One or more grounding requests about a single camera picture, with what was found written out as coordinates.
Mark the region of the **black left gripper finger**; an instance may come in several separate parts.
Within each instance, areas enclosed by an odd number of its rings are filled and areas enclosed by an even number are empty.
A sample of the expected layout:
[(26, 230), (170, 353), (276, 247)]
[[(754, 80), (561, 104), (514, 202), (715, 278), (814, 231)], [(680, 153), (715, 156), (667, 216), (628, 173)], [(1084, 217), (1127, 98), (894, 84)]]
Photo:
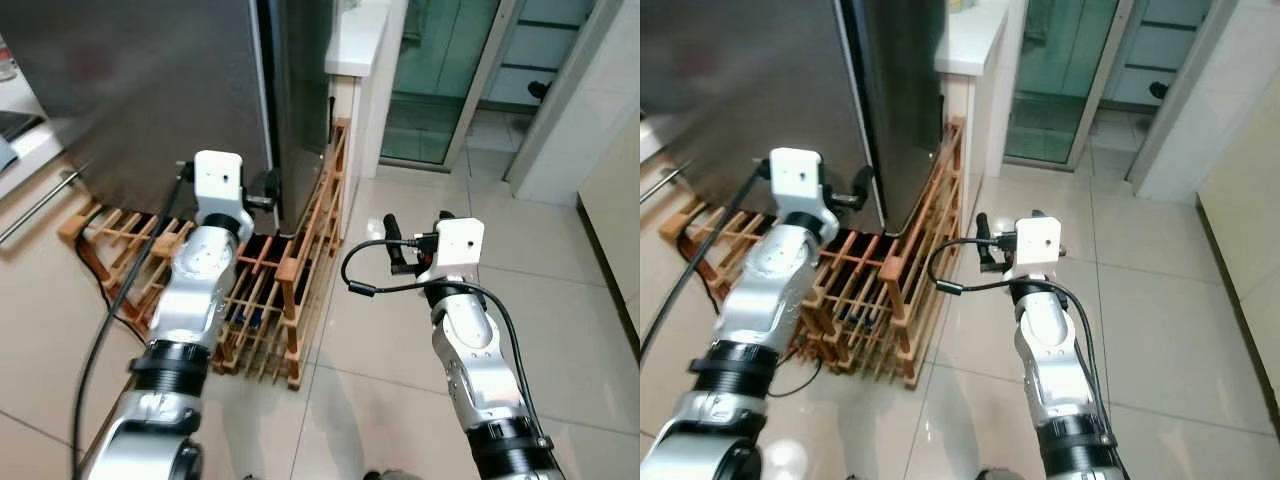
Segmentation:
[(261, 172), (253, 182), (257, 193), (253, 193), (253, 209), (264, 212), (275, 212), (282, 197), (282, 179), (275, 169)]
[(873, 183), (874, 168), (864, 165), (852, 178), (850, 191), (847, 193), (838, 195), (838, 206), (849, 209), (854, 212), (861, 211), (870, 197), (870, 188)]

